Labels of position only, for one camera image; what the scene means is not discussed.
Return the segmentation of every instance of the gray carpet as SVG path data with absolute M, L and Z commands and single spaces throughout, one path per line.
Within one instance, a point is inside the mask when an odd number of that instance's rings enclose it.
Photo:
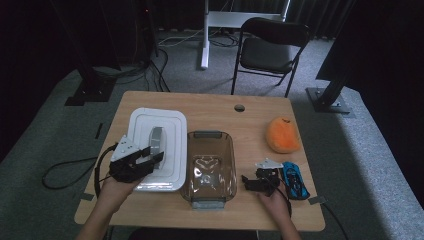
M 164 36 L 184 33 L 167 33 Z M 226 39 L 216 41 L 230 43 Z M 289 99 L 292 101 L 309 165 L 319 195 L 339 218 L 350 239 L 424 239 L 424 213 L 408 187 L 384 138 L 358 92 L 345 88 L 341 96 L 354 118 L 316 113 L 305 89 L 325 87 L 315 80 L 331 42 L 311 41 L 303 53 Z M 229 94 L 235 48 L 211 45 L 209 68 L 199 69 L 201 43 L 184 41 L 162 47 L 168 54 L 163 76 L 172 92 Z M 165 55 L 153 61 L 161 68 Z M 114 72 L 101 68 L 102 71 Z M 76 71 L 51 93 L 33 123 L 0 165 L 0 239 L 73 239 L 81 226 L 73 218 L 89 175 L 63 190 L 42 186 L 43 173 L 53 164 L 99 154 L 122 94 L 127 90 L 157 91 L 152 67 L 140 76 L 120 78 L 109 102 L 64 107 L 80 77 Z M 277 79 L 241 73 L 236 94 L 283 96 Z M 92 161 L 60 167 L 48 177 L 66 184 Z M 326 228 L 301 232 L 304 239 L 343 239 L 335 219 L 323 208 Z M 134 227 L 115 227 L 112 239 L 127 239 Z M 260 232 L 261 239 L 279 239 Z

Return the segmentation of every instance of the tripod base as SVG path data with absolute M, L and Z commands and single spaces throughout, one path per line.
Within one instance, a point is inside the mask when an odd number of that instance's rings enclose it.
M 65 106 L 84 106 L 85 102 L 109 101 L 116 80 L 115 78 L 108 78 L 107 80 L 101 79 L 100 86 L 96 90 L 90 92 L 85 91 L 86 88 L 83 80 L 74 96 L 66 100 Z
M 315 112 L 340 113 L 345 118 L 355 118 L 355 114 L 352 109 L 346 106 L 346 103 L 340 95 L 330 106 L 322 105 L 319 102 L 319 98 L 322 96 L 324 91 L 325 88 L 306 88 L 306 92 L 314 106 Z

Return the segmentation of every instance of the brown glass dish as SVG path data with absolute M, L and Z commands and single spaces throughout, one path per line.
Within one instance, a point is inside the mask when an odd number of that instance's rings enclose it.
M 223 209 L 237 191 L 231 136 L 220 131 L 187 135 L 187 176 L 180 193 L 193 209 Z

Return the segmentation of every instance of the human arm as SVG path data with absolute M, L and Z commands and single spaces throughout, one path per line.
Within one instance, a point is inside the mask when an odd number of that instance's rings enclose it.
M 116 181 L 113 177 L 104 180 L 96 205 L 76 239 L 103 239 L 113 214 L 119 210 L 140 181 L 123 183 Z
M 267 212 L 271 215 L 272 219 L 277 224 L 281 237 L 284 240 L 297 240 L 301 239 L 299 232 L 294 226 L 289 210 L 287 207 L 287 202 L 284 198 L 287 199 L 287 193 L 284 184 L 280 184 L 278 190 L 275 190 L 271 196 L 266 196 L 264 193 L 257 193 L 259 200 L 265 206 Z

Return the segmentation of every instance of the chair leg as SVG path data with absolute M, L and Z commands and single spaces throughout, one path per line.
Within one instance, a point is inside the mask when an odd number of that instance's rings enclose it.
M 237 80 L 237 72 L 238 72 L 239 62 L 240 62 L 240 60 L 239 60 L 239 54 L 237 54 L 236 66 L 234 67 L 233 85 L 231 87 L 231 95 L 234 95 L 234 89 L 236 88 L 236 80 Z
M 281 85 L 281 83 L 283 82 L 283 80 L 284 80 L 284 78 L 287 76 L 287 73 L 286 74 L 284 74 L 282 77 L 281 77 L 281 80 L 275 85 L 275 86 L 280 86 Z
M 234 89 L 236 87 L 236 80 L 237 80 L 237 71 L 234 71 L 233 85 L 231 87 L 231 95 L 234 95 Z
M 285 98 L 287 98 L 287 96 L 289 95 L 290 88 L 291 88 L 291 84 L 292 84 L 292 82 L 293 82 L 293 78 L 294 78 L 294 72 L 292 72 L 292 73 L 291 73 L 290 81 L 289 81 L 289 84 L 287 85 L 286 94 L 284 94 L 284 97 L 285 97 Z

